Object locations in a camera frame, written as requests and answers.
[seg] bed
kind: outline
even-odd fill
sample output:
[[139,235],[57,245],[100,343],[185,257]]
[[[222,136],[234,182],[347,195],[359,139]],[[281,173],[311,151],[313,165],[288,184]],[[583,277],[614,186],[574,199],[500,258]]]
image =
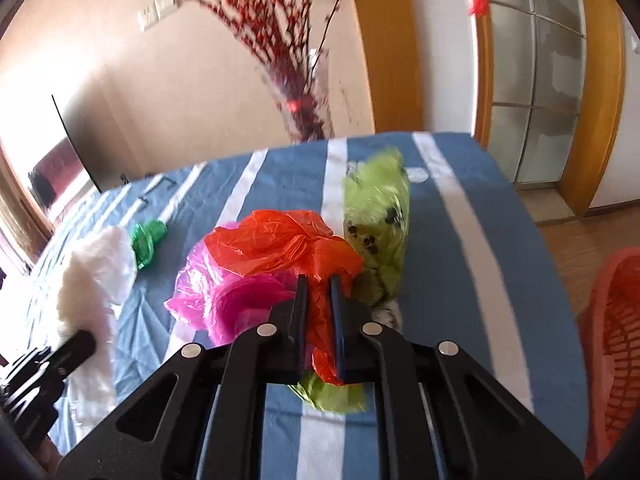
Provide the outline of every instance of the bed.
[[[47,277],[70,242],[107,225],[164,220],[168,235],[119,313],[115,386],[125,399],[183,344],[210,347],[205,332],[163,306],[187,252],[217,224],[260,208],[312,209],[342,233],[348,163],[397,147],[411,173],[410,233],[399,304],[407,339],[457,342],[581,459],[588,423],[586,378],[564,290],[529,215],[497,166],[468,134],[391,133],[332,139],[171,171],[85,197],[33,271],[25,310],[31,345],[46,339]],[[50,436],[76,443],[66,398]],[[264,423],[266,479],[378,477],[372,410],[316,412],[270,385]]]

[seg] white stripe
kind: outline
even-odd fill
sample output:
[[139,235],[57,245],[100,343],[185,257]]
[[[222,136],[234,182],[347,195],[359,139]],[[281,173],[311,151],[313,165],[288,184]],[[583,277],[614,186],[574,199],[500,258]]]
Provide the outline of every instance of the white stripe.
[[254,152],[249,163],[244,168],[242,175],[236,182],[231,195],[226,199],[225,206],[222,208],[216,227],[227,222],[235,222],[244,205],[244,199],[249,194],[251,186],[254,184],[255,177],[258,175],[260,168],[267,157],[267,150]]
[[[347,139],[329,140],[320,213],[324,222],[337,236],[343,234],[346,175]],[[300,420],[300,450],[296,478],[298,480],[342,478],[344,437],[344,415],[319,412],[304,402]]]
[[331,139],[326,147],[321,215],[336,236],[344,223],[344,179],[347,176],[347,139]]
[[161,220],[165,224],[169,223],[171,216],[173,216],[175,210],[178,208],[178,204],[182,202],[182,200],[184,200],[184,197],[187,195],[191,187],[193,187],[193,184],[196,183],[196,180],[198,179],[206,165],[206,162],[201,162],[200,164],[196,164],[191,169],[191,173],[188,174],[184,182],[180,184],[178,191],[174,193],[162,212],[158,215],[159,220]]
[[[84,220],[82,220],[82,223],[74,231],[73,240],[76,240],[78,238],[78,236],[82,232],[82,229],[84,229],[86,227],[86,225],[91,221],[91,218],[95,215],[95,213],[98,211],[98,209],[100,209],[100,207],[102,206],[102,204],[104,204],[104,201],[107,200],[108,197],[109,197],[108,193],[103,193],[102,196],[97,200],[97,202],[91,208],[91,211],[89,211],[87,213],[87,215],[84,217]],[[72,242],[72,240],[67,242],[65,244],[65,247],[68,248],[70,246],[71,242]]]
[[[160,184],[161,180],[162,180],[162,173],[159,173],[155,177],[153,177],[151,179],[151,182],[149,182],[146,185],[145,190],[142,192],[142,195],[145,195],[146,193],[151,191],[153,188],[155,188],[158,184]],[[145,203],[143,200],[140,200],[139,198],[137,198],[136,201],[133,204],[131,204],[131,207],[127,210],[127,212],[124,213],[124,216],[120,219],[120,222],[118,222],[118,225],[126,228],[129,222],[131,222],[133,215],[135,215],[138,212],[138,209],[142,207],[143,203]]]
[[109,207],[95,223],[94,227],[91,229],[92,233],[98,232],[102,228],[102,224],[106,222],[107,218],[113,212],[113,210],[117,208],[118,204],[122,202],[122,200],[124,200],[124,197],[129,192],[129,189],[131,189],[131,184],[127,184],[122,188],[122,191],[118,194],[115,200],[109,204]]
[[414,143],[431,173],[451,223],[460,238],[476,288],[495,377],[530,412],[533,412],[529,370],[500,265],[484,236],[482,226],[468,202],[465,191],[433,137],[414,133]]
[[[260,171],[260,168],[262,167],[266,156],[267,150],[254,152],[254,154],[251,156],[249,163],[244,168],[244,171],[236,182],[236,185],[231,191],[231,194],[226,199],[225,206],[222,208],[222,212],[220,213],[216,226],[225,224],[227,222],[235,222],[236,220],[238,220],[238,215],[242,210],[244,200],[249,194],[249,190],[254,184],[255,177],[258,175],[258,172]],[[169,345],[166,348],[166,352],[164,353],[164,359],[162,360],[162,362],[165,362],[184,345],[193,341],[195,333],[196,331],[193,328],[179,320],[176,320],[174,323],[174,327],[171,330],[171,335],[169,336]]]

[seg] wall socket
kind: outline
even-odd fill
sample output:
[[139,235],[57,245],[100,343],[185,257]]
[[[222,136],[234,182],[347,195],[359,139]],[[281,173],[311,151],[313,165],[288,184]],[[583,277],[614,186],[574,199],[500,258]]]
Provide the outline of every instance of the wall socket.
[[158,11],[156,10],[155,3],[152,3],[145,9],[138,11],[138,23],[140,24],[140,30],[143,32],[149,27],[155,25],[158,21]]
[[164,20],[170,14],[178,10],[178,0],[155,0],[158,19]]
[[148,7],[138,11],[140,30],[144,32],[176,10],[178,10],[178,0],[154,0]]

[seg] yellow-green cloth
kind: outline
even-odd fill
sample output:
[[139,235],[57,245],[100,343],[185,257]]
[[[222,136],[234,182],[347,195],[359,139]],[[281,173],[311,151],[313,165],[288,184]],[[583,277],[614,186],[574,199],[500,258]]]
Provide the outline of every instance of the yellow-green cloth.
[[351,297],[374,306],[398,294],[409,232],[409,177],[397,149],[377,153],[344,183],[344,237],[364,258]]

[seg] black mount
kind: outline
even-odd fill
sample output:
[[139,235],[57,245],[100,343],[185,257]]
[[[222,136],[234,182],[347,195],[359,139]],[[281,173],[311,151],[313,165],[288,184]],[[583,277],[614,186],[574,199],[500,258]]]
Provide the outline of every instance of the black mount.
[[56,351],[32,350],[8,369],[0,380],[0,479],[47,478],[32,453],[58,418],[53,405],[64,379],[94,352],[94,337],[81,330]]
[[[64,458],[57,480],[260,478],[267,383],[305,365],[308,283],[228,346],[184,346]],[[452,342],[407,342],[330,290],[336,367],[374,384],[381,478],[578,480],[575,455]]]

